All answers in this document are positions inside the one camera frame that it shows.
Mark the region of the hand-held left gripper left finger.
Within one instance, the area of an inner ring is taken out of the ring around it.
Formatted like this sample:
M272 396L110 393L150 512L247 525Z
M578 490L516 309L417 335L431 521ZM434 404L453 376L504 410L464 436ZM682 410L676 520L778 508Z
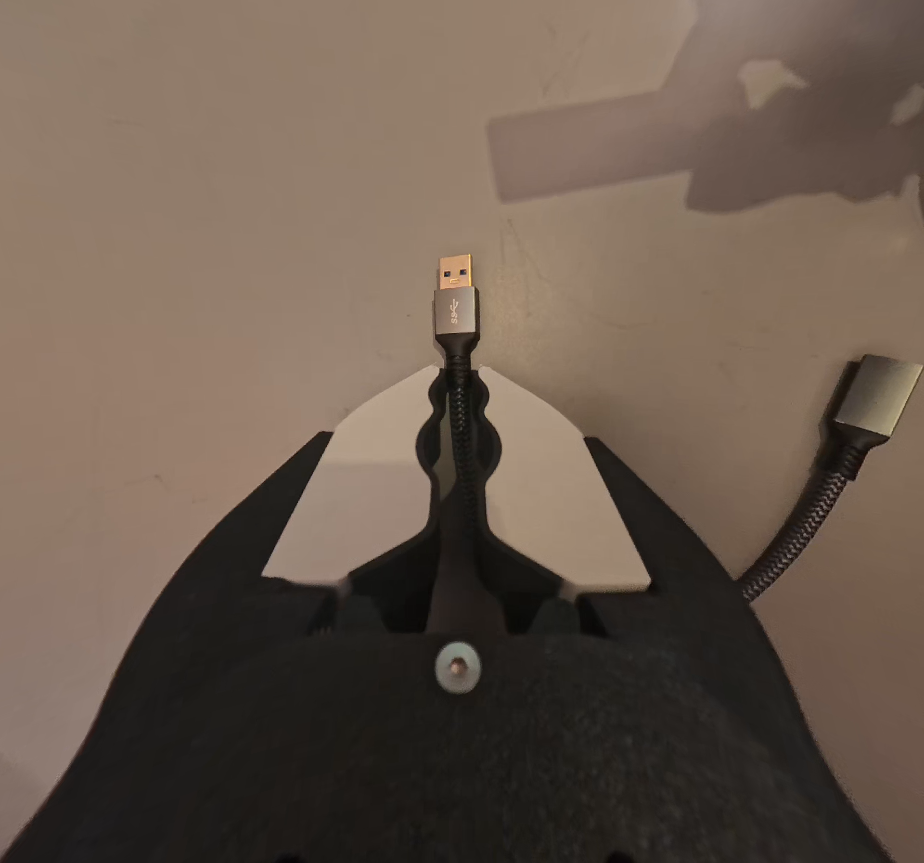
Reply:
M385 627L425 630L440 561L443 372L429 366L334 429L262 569L264 578L365 598Z

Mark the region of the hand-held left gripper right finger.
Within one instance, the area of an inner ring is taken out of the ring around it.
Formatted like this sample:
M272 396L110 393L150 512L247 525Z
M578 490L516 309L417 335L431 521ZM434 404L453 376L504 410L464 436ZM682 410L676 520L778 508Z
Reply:
M487 366L474 373L476 560L506 629L545 603L641 594L652 577L581 430Z

